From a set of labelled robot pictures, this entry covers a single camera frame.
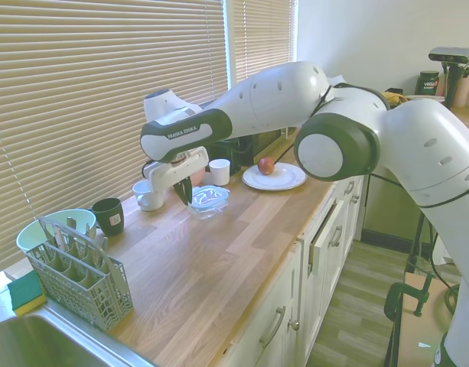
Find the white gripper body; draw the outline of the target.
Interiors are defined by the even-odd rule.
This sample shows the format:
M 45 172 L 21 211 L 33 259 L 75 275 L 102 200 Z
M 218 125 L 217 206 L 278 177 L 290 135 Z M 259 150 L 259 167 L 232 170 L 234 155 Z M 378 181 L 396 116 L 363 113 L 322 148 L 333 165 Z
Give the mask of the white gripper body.
M 191 149 L 178 164 L 154 162 L 148 166 L 148 186 L 151 192 L 163 192 L 183 179 L 204 169 L 209 162 L 205 147 Z

